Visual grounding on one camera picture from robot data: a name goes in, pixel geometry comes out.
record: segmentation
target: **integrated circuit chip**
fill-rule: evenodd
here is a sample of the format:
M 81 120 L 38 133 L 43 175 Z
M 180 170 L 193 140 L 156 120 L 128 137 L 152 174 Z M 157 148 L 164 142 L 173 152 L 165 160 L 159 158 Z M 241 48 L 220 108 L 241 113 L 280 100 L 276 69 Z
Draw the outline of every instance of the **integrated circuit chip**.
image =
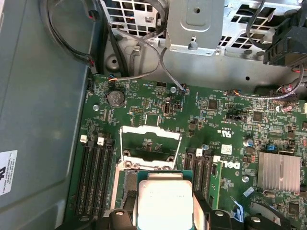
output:
M 208 109 L 217 110 L 217 100 L 209 99 Z
M 261 122 L 263 117 L 263 112 L 254 112 L 253 121 Z
M 303 121 L 302 130 L 307 130 L 307 121 Z
M 299 204 L 289 203 L 289 214 L 299 215 Z

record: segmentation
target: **capacitor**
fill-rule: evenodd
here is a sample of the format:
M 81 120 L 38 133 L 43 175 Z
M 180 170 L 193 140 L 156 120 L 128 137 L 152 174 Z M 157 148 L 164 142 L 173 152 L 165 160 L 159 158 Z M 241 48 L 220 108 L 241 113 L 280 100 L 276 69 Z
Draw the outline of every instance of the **capacitor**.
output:
M 203 145 L 201 146 L 201 148 L 202 148 L 203 150 L 209 150 L 209 145 L 203 144 Z
M 275 109 L 276 109 L 277 112 L 280 113 L 282 111 L 283 107 L 281 105 L 278 105 L 278 106 L 276 106 Z
M 170 98 L 170 97 L 167 97 L 167 98 L 165 99 L 165 102 L 166 102 L 166 103 L 171 103 L 171 98 Z
M 243 145 L 245 147 L 251 147 L 251 146 L 254 145 L 254 141 L 252 139 L 246 139 L 246 140 L 243 141 Z
M 283 112 L 283 113 L 288 113 L 288 112 L 290 112 L 290 111 L 292 111 L 292 106 L 284 106 L 284 107 L 282 108 L 282 112 Z

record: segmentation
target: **screw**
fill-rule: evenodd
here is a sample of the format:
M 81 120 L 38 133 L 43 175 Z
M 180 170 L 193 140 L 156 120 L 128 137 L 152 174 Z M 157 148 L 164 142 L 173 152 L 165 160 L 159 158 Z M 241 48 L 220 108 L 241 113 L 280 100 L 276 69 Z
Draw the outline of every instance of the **screw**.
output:
M 172 87 L 170 88 L 170 91 L 171 91 L 171 93 L 176 93 L 176 92 L 177 92 L 177 88 L 174 87 L 174 86 L 172 86 Z
M 131 165 L 132 165 L 132 163 L 131 163 L 130 161 L 126 161 L 126 162 L 125 162 L 125 167 L 126 167 L 126 168 L 130 168 Z
M 261 57 L 261 56 L 264 55 L 264 52 L 263 52 L 263 51 L 259 51 L 259 52 L 256 53 L 256 55 L 257 55 L 258 57 Z
M 260 223 L 261 220 L 258 217 L 251 217 L 250 218 L 252 221 L 254 221 L 255 223 Z
M 242 181 L 244 182 L 244 183 L 247 183 L 248 181 L 249 181 L 249 177 L 248 176 L 242 176 Z
M 244 54 L 245 54 L 245 55 L 250 55 L 250 54 L 252 54 L 252 53 L 253 53 L 253 51 L 250 50 L 250 49 L 244 50 Z
M 81 218 L 79 219 L 79 221 L 81 221 L 81 222 L 85 222 L 85 221 L 88 221 L 88 220 L 89 220 L 89 218 L 86 217 L 86 216 L 81 217 Z
M 93 110 L 97 112 L 97 111 L 99 110 L 99 105 L 94 104 L 94 105 L 93 105 Z
M 219 217 L 222 217 L 224 215 L 224 213 L 221 211 L 216 211 L 215 214 Z

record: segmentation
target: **metal bracket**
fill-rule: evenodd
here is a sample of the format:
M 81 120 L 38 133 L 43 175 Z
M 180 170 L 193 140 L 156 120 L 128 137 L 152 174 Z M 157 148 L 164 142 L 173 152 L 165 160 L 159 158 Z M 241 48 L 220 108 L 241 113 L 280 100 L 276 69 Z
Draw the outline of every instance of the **metal bracket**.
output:
M 122 138 L 122 134 L 123 133 L 136 133 L 136 134 L 145 134 L 145 133 L 155 133 L 158 137 L 165 137 L 165 138 L 172 138 L 175 140 L 178 140 L 178 146 L 177 146 L 177 150 L 174 156 L 174 159 L 172 162 L 167 162 L 167 161 L 144 161 L 141 158 L 133 158 L 130 156 L 125 156 L 123 154 L 123 138 Z M 120 157 L 121 157 L 121 162 L 125 162 L 125 161 L 130 161 L 132 163 L 134 162 L 138 162 L 142 165 L 142 168 L 140 169 L 146 169 L 146 170 L 154 170 L 153 165 L 154 163 L 157 163 L 157 167 L 164 167 L 164 166 L 168 166 L 170 167 L 170 170 L 174 169 L 175 165 L 176 165 L 176 160 L 177 160 L 177 156 L 178 156 L 178 152 L 179 152 L 179 148 L 180 148 L 180 144 L 181 144 L 181 139 L 182 139 L 182 135 L 181 133 L 174 133 L 174 132 L 169 132 L 169 131 L 165 131 L 164 129 L 160 128 L 160 127 L 155 127 L 155 126 L 139 126 L 139 127 L 130 127 L 130 126 L 122 126 L 119 130 L 119 135 L 120 135 Z

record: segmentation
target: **cable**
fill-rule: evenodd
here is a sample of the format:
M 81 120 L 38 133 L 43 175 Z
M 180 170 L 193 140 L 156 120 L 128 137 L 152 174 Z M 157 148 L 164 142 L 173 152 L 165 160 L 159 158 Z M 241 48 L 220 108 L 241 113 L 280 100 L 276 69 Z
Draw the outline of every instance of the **cable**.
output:
M 234 94 L 241 97 L 241 98 L 246 98 L 246 99 L 264 99 L 264 100 L 278 100 L 278 99 L 282 99 L 285 98 L 287 96 L 290 96 L 291 94 L 293 94 L 300 86 L 303 80 L 303 76 L 304 76 L 304 65 L 301 64 L 300 66 L 300 76 L 299 76 L 299 81 L 296 84 L 296 86 L 293 88 L 293 90 L 291 90 L 290 92 L 281 95 L 281 96 L 275 96 L 275 97 L 269 97 L 269 96 L 250 96 L 250 95 L 245 95 L 245 94 L 240 94 L 238 91 L 234 91 Z
M 132 79 L 138 79 L 138 78 L 146 77 L 146 76 L 148 76 L 148 75 L 150 75 L 150 74 L 156 72 L 157 69 L 160 67 L 160 65 L 162 65 L 163 70 L 167 73 L 167 75 L 168 75 L 169 78 L 173 81 L 173 83 L 175 83 L 176 86 L 178 86 L 182 91 L 185 91 L 185 89 L 179 84 L 179 82 L 172 76 L 172 74 L 167 70 L 167 68 L 166 68 L 165 65 L 164 65 L 163 56 L 164 56 L 164 53 L 166 52 L 167 48 L 164 48 L 164 49 L 162 50 L 162 53 L 161 53 L 161 56 L 160 56 L 158 50 L 156 50 L 156 48 L 154 48 L 153 46 L 151 46 L 149 43 L 147 43 L 147 42 L 144 41 L 143 39 L 138 38 L 138 37 L 136 37 L 136 36 L 134 36 L 134 35 L 132 35 L 132 34 L 129 34 L 129 33 L 125 32 L 125 31 L 122 31 L 122 30 L 120 30 L 120 29 L 118 29 L 118 28 L 117 28 L 117 30 L 118 30 L 119 32 L 123 33 L 124 35 L 127 35 L 127 36 L 129 36 L 129 37 L 131 37 L 131 38 L 133 38 L 133 39 L 135 39 L 135 40 L 141 42 L 141 43 L 144 44 L 145 46 L 151 47 L 151 48 L 155 51 L 155 53 L 158 55 L 158 57 L 159 57 L 158 65 L 157 65 L 157 67 L 156 67 L 153 71 L 150 71 L 150 72 L 147 72 L 147 73 L 141 74 L 141 75 L 139 75 L 139 76 L 135 76 L 135 77 L 118 78 L 118 79 L 117 79 L 118 81 L 125 81 L 125 80 L 132 80 Z
M 123 30 L 120 30 L 119 28 L 117 28 L 117 31 L 119 31 L 119 32 L 122 33 L 122 34 L 124 34 L 124 35 L 126 35 L 126 36 L 129 36 L 129 37 L 131 37 L 131 38 L 133 38 L 133 39 L 139 41 L 139 42 L 142 43 L 144 46 L 150 47 L 151 49 L 153 49 L 153 50 L 155 51 L 155 53 L 158 55 L 158 57 L 160 57 L 160 54 L 159 54 L 158 50 L 156 50 L 153 46 L 151 46 L 149 43 L 147 43 L 147 42 L 144 41 L 143 39 L 138 38 L 137 36 L 134 36 L 134 35 L 132 35 L 132 34 L 129 34 L 129 33 L 125 32 L 125 31 L 123 31 Z M 146 76 L 148 76 L 148 75 L 151 75 L 151 74 L 155 73 L 155 72 L 158 70 L 159 67 L 160 67 L 160 62 L 158 62 L 157 67 L 156 67 L 154 70 L 152 70 L 152 71 L 149 71 L 149 72 L 147 72 L 147 73 L 140 74 L 140 75 L 138 75 L 138 76 L 126 77 L 126 78 L 118 78 L 117 81 L 126 81 L 126 80 L 133 80 L 133 79 L 143 78 L 143 77 L 146 77 Z
M 164 70 L 164 72 L 169 76 L 169 78 L 173 81 L 173 83 L 178 87 L 180 88 L 182 91 L 185 91 L 185 89 L 182 87 L 182 85 L 179 84 L 179 82 L 173 77 L 173 75 L 167 70 L 167 68 L 165 67 L 164 65 L 164 62 L 163 62 L 163 57 L 164 57 L 164 54 L 166 52 L 167 48 L 164 48 L 161 52 L 161 55 L 160 55 L 160 62 L 161 62 L 161 66 Z
M 146 41 L 146 40 L 153 38 L 153 37 L 156 37 L 156 36 L 158 36 L 158 34 L 157 34 L 156 31 L 154 31 L 154 32 L 146 34 L 145 36 L 142 37 L 142 39 L 144 41 Z M 131 55 L 130 55 L 130 58 L 129 58 L 129 72 L 130 72 L 131 75 L 134 75 L 134 58 L 137 54 L 138 54 L 138 52 L 133 50 Z
M 258 42 L 255 42 L 251 36 L 250 36 L 250 30 L 253 26 L 253 24 L 255 23 L 255 20 L 257 19 L 258 15 L 260 14 L 261 10 L 262 10 L 262 7 L 265 3 L 265 0 L 262 0 L 260 6 L 258 7 L 258 9 L 256 10 L 255 14 L 250 18 L 247 26 L 246 26 L 246 35 L 249 39 L 249 41 L 256 47 L 260 48 L 260 49 L 265 49 L 267 50 L 271 45 L 269 44 L 261 44 L 261 43 L 258 43 Z
M 161 24 L 164 24 L 166 18 L 166 12 L 158 0 L 145 0 L 145 2 L 149 3 L 152 7 L 154 7 L 160 14 Z
M 127 67 L 127 63 L 126 63 L 126 58 L 123 54 L 123 52 L 121 51 L 121 48 L 119 47 L 119 44 L 112 32 L 112 28 L 109 25 L 108 26 L 108 30 L 109 30 L 109 36 L 110 36 L 110 42 L 111 45 L 113 47 L 116 59 L 118 61 L 118 65 L 119 65 L 119 71 L 120 71 L 120 75 L 121 77 L 128 77 L 129 76 L 129 72 L 128 72 L 128 67 Z
M 86 54 L 83 52 L 80 52 L 74 48 L 72 48 L 65 39 L 61 36 L 61 34 L 58 32 L 56 27 L 53 25 L 52 22 L 52 14 L 54 9 L 64 0 L 41 0 L 40 1 L 40 16 L 43 22 L 43 25 L 48 32 L 51 39 L 63 50 L 65 53 L 67 53 L 69 56 L 71 56 L 74 60 L 81 62 L 85 65 L 87 65 L 92 73 L 96 73 L 95 69 L 95 62 L 93 59 L 93 56 L 91 54 Z M 90 12 L 88 10 L 88 5 L 85 2 L 86 0 L 81 0 L 83 3 L 83 6 L 85 7 L 84 10 L 87 12 L 87 16 L 91 19 L 96 20 L 95 17 L 90 15 Z

